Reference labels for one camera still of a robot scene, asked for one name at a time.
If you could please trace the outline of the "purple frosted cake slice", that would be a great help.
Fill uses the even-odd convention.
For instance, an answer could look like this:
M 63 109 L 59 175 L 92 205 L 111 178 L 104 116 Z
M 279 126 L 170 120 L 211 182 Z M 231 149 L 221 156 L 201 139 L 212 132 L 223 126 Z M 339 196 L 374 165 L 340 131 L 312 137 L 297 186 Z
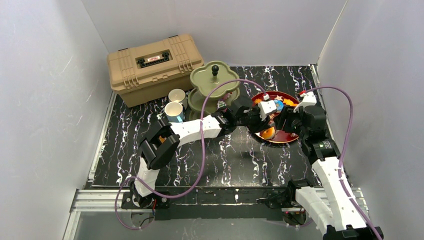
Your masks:
M 216 110 L 217 112 L 225 112 L 227 110 L 227 108 L 228 108 L 228 106 L 224 101 L 219 100 L 217 102 L 217 110 Z

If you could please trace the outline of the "red round lacquer tray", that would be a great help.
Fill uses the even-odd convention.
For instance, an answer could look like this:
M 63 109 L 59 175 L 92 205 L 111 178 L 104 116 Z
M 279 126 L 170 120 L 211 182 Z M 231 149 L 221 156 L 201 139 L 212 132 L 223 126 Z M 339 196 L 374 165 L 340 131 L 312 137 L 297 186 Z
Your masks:
M 272 113 L 269 116 L 270 124 L 272 125 L 272 127 L 275 127 L 274 118 L 281 113 L 281 111 L 283 110 L 283 107 L 296 107 L 299 104 L 299 101 L 295 97 L 280 91 L 267 91 L 267 94 L 269 95 L 269 99 L 274 100 L 277 106 L 277 112 Z M 256 138 L 258 141 L 263 141 L 264 143 L 270 143 L 270 144 L 286 144 L 298 139 L 298 136 L 295 133 L 287 133 L 283 130 L 277 129 L 276 127 L 275 129 L 276 129 L 276 134 L 274 138 L 268 139 L 268 140 L 260 137 L 259 136 L 260 132 L 257 132 L 257 133 L 251 132 L 250 134 L 254 138 Z

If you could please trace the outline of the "green three-tier serving stand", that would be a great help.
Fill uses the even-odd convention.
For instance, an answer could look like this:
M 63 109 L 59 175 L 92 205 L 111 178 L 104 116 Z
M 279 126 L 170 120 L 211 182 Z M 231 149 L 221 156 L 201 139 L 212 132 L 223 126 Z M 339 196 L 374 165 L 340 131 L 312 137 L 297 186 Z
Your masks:
M 219 60 L 210 61 L 206 65 L 193 70 L 190 74 L 190 82 L 194 89 L 187 97 L 190 107 L 188 119 L 192 121 L 200 118 L 206 96 L 223 83 L 226 84 L 214 91 L 208 98 L 203 115 L 207 116 L 214 113 L 217 110 L 218 101 L 224 101 L 227 106 L 230 106 L 240 96 L 240 82 L 228 83 L 228 81 L 238 78 L 239 75 L 231 70 L 228 64 Z

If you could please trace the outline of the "orange glazed donut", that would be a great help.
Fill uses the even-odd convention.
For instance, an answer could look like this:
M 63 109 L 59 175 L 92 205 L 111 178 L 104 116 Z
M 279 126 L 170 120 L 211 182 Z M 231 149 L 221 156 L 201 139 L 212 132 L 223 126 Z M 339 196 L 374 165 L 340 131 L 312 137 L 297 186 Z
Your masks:
M 271 140 L 276 135 L 275 127 L 270 127 L 266 130 L 263 130 L 259 133 L 259 136 L 265 140 Z

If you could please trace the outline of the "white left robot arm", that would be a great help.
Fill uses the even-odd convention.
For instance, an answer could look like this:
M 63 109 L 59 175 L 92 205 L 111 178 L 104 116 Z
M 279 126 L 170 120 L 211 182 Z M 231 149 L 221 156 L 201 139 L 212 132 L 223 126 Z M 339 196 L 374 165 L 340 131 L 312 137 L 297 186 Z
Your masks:
M 161 168 L 169 164 L 177 148 L 198 140 L 215 139 L 244 126 L 251 133 L 271 127 L 271 115 L 278 111 L 274 100 L 263 100 L 253 106 L 240 104 L 223 106 L 203 119 L 186 122 L 157 120 L 141 138 L 138 150 L 139 170 L 130 183 L 133 201 L 144 205 L 155 190 Z

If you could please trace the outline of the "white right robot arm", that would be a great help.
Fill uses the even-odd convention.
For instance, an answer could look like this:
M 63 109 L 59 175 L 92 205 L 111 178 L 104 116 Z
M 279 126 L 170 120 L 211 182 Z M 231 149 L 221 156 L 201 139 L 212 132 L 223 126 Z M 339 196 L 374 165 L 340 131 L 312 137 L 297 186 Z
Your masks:
M 288 183 L 292 202 L 304 208 L 324 240 L 382 240 L 383 231 L 374 226 L 359 207 L 343 173 L 341 154 L 327 136 L 325 110 L 317 105 L 285 106 L 275 125 L 296 134 L 301 149 L 318 175 L 328 202 L 325 203 L 306 179 Z

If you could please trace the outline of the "blue mug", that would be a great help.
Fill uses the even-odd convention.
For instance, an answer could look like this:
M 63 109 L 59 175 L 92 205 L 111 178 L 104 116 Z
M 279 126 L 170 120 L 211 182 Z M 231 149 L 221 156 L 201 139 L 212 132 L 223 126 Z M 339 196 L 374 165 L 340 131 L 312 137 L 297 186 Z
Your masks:
M 165 108 L 164 113 L 170 123 L 182 123 L 184 121 L 184 107 L 179 102 L 169 102 Z

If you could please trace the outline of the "white cup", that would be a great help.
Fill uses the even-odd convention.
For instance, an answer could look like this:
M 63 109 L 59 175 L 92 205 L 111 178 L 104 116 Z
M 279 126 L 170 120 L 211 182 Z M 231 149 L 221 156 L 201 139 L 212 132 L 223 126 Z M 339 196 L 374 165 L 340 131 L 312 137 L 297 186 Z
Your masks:
M 168 93 L 168 100 L 170 102 L 178 102 L 184 109 L 188 107 L 187 95 L 183 89 L 175 88 Z

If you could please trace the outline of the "tan plastic toolbox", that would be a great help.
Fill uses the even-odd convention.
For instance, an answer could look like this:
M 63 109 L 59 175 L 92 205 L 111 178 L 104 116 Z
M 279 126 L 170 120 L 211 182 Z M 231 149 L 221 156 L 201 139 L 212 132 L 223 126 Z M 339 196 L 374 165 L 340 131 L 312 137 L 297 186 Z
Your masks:
M 190 34 L 180 34 L 107 56 L 112 91 L 129 107 L 162 97 L 173 89 L 191 90 L 191 72 L 204 59 Z

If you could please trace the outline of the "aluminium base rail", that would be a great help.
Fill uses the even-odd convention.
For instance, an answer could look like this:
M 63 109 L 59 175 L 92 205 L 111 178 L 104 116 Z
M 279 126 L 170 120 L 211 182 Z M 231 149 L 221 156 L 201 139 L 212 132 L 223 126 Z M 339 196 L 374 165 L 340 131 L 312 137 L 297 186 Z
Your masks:
M 188 194 L 172 199 L 180 187 L 159 187 L 161 195 L 151 194 L 139 203 L 128 189 L 77 190 L 64 234 L 66 240 L 75 236 L 81 212 L 147 213 L 158 221 L 176 219 L 266 219 L 279 221 L 284 215 L 315 214 L 322 205 L 331 210 L 336 221 L 349 216 L 363 217 L 357 211 L 368 210 L 360 188 L 344 191 L 315 187 L 291 190 L 288 187 L 196 187 Z

